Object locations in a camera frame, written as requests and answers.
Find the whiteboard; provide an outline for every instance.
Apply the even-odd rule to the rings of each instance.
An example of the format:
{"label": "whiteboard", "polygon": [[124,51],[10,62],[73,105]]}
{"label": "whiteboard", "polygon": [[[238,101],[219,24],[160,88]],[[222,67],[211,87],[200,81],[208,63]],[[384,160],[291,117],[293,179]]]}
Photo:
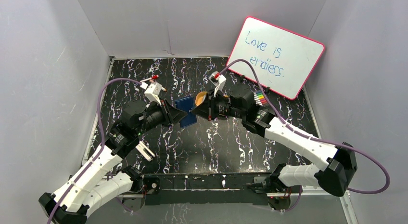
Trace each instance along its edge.
{"label": "whiteboard", "polygon": [[[321,42],[247,17],[227,64],[236,59],[247,60],[262,86],[295,99],[324,50]],[[243,62],[229,69],[255,81],[251,69]]]}

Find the metal frame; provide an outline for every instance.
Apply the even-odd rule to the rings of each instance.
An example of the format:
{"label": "metal frame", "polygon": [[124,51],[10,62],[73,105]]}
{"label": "metal frame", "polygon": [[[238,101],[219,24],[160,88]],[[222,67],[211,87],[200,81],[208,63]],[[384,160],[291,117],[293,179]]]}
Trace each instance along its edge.
{"label": "metal frame", "polygon": [[[109,81],[114,61],[115,60],[123,60],[123,59],[132,59],[132,58],[114,58],[113,57],[111,59],[105,83],[107,83]],[[310,110],[310,114],[311,114],[312,119],[313,119],[313,123],[315,124],[315,127],[316,127],[316,132],[318,134],[318,137],[321,138],[320,130],[319,130],[318,124],[316,122],[316,117],[315,117],[315,114],[313,112],[313,108],[311,106],[311,101],[310,101],[310,97],[309,97],[309,95],[307,93],[306,86],[303,86],[303,92],[305,94],[305,98],[306,98],[307,105],[308,105],[309,110]],[[95,120],[94,120],[92,131],[91,131],[90,136],[89,136],[88,145],[87,145],[87,148],[85,150],[84,157],[82,159],[82,165],[84,163],[86,163],[87,160],[89,159],[89,152],[90,152],[90,148],[91,148],[91,142],[92,142],[92,138],[93,138],[93,135],[95,133],[95,130],[97,128],[96,127],[97,126],[97,121],[98,121],[98,117],[97,117],[97,115],[95,115]],[[107,180],[107,177],[104,177],[98,183],[98,185],[101,185],[101,184],[105,183],[106,180]],[[273,196],[281,196],[282,194],[268,193],[267,195],[269,197],[273,197]],[[321,188],[314,188],[312,186],[303,186],[302,196],[326,196],[326,195],[330,195],[330,194],[325,192]],[[298,193],[292,193],[292,196],[298,196]],[[124,199],[124,198],[135,199],[135,198],[143,198],[143,195],[139,195],[139,194],[123,194],[123,195],[119,195],[118,197],[120,199]],[[358,221],[357,221],[354,209],[353,209],[353,205],[352,205],[352,203],[350,201],[350,192],[346,191],[345,195],[343,197],[340,197],[340,201],[341,201],[341,204],[342,204],[343,212],[344,212],[344,215],[346,217],[347,223],[348,224],[358,224]]]}

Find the gray floor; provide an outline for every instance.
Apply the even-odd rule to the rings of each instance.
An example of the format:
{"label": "gray floor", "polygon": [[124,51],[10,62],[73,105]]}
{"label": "gray floor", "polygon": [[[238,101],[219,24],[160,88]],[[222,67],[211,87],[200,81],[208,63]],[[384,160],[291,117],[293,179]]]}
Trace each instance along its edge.
{"label": "gray floor", "polygon": [[[137,207],[137,201],[126,202]],[[297,207],[285,214],[252,204],[172,204],[144,206],[130,215],[115,199],[87,224],[346,224],[340,199],[334,196],[303,196]]]}

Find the red object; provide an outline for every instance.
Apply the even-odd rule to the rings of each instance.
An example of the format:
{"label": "red object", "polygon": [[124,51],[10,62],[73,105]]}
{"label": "red object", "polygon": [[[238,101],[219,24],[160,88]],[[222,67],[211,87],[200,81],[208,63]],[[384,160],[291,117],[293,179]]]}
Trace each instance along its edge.
{"label": "red object", "polygon": [[[253,18],[253,19],[259,20],[259,21],[264,22],[264,23],[267,23],[267,24],[269,24],[269,25],[271,25],[271,26],[275,26],[275,27],[277,27],[277,28],[279,28],[279,29],[286,30],[286,31],[288,31],[288,32],[291,32],[292,34],[298,35],[298,36],[300,36],[300,37],[303,37],[303,38],[305,38],[305,39],[308,39],[308,40],[311,40],[311,41],[314,41],[314,42],[317,42],[317,43],[323,45],[323,51],[322,51],[322,53],[320,54],[320,56],[319,56],[319,58],[317,59],[317,61],[315,62],[315,65],[313,66],[313,68],[312,68],[312,70],[310,71],[309,75],[306,77],[306,80],[305,80],[305,82],[303,83],[303,85],[304,85],[304,84],[306,83],[307,79],[309,78],[310,74],[312,73],[313,69],[316,67],[316,64],[318,63],[319,59],[321,58],[321,56],[322,56],[323,53],[325,52],[326,46],[325,46],[322,42],[313,40],[313,39],[311,39],[311,38],[309,38],[309,37],[306,37],[306,36],[304,36],[304,35],[301,35],[301,34],[297,34],[297,33],[293,32],[293,31],[287,30],[287,29],[285,29],[285,28],[282,28],[282,27],[280,27],[280,26],[274,25],[274,24],[272,24],[272,23],[265,22],[264,20],[261,20],[261,19],[259,19],[259,18],[255,18],[255,17],[253,17],[253,16],[248,16],[248,17],[246,17],[243,23],[245,23],[245,21],[246,21],[248,18]],[[242,27],[241,27],[241,30],[240,30],[239,34],[238,34],[237,41],[235,41],[234,47],[232,48],[231,54],[232,54],[232,52],[234,51],[235,46],[237,45],[238,38],[239,38],[239,36],[240,36],[240,34],[241,34],[241,32],[242,32],[242,28],[243,28],[243,25],[242,25]],[[241,76],[240,73],[234,71],[233,69],[229,68],[229,70]],[[250,78],[248,78],[248,77],[245,77],[245,78],[248,79],[248,80],[250,80],[250,81],[252,81],[252,82],[254,82],[254,83],[256,84],[256,80],[250,79]],[[275,92],[276,94],[279,94],[279,95],[281,95],[281,96],[284,96],[285,98],[288,98],[288,99],[290,99],[290,100],[294,100],[294,99],[297,98],[297,96],[299,95],[299,93],[300,93],[300,91],[302,90],[302,88],[303,88],[303,87],[301,87],[301,88],[299,89],[299,91],[297,92],[297,94],[296,94],[296,96],[295,96],[294,98],[288,98],[288,97],[286,97],[286,96],[284,96],[284,95],[282,95],[282,94],[280,94],[280,93],[278,93],[278,92],[275,92],[275,91],[272,90],[272,89],[270,89],[270,90],[273,91],[273,92]]]}

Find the marble tabletop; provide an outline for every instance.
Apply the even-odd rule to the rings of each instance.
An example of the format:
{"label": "marble tabletop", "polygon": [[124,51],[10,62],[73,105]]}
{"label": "marble tabletop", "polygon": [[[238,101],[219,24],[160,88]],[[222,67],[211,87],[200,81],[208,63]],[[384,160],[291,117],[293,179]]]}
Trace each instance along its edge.
{"label": "marble tabletop", "polygon": [[[157,74],[157,81],[167,89],[160,96],[174,105],[176,99],[189,95],[195,97],[197,93],[213,88],[208,76],[221,71],[227,60],[226,57],[114,60],[109,78],[141,80]],[[224,93],[228,93],[232,84],[241,83],[240,76],[230,71],[225,77]],[[242,83],[248,84],[254,92],[259,90],[249,80],[244,79]],[[317,136],[303,91],[295,100],[273,92],[268,97],[288,122]],[[120,117],[123,106],[136,99],[146,100],[143,90],[133,83],[123,81],[108,86],[102,104],[105,132]],[[99,135],[96,130],[89,156],[100,143]],[[248,132],[236,118],[211,122],[198,118],[196,124],[186,128],[157,126],[144,134],[142,140],[157,157],[148,162],[133,150],[113,168],[113,174],[128,165],[143,173],[227,173],[272,172],[280,163],[310,164],[285,146]]]}

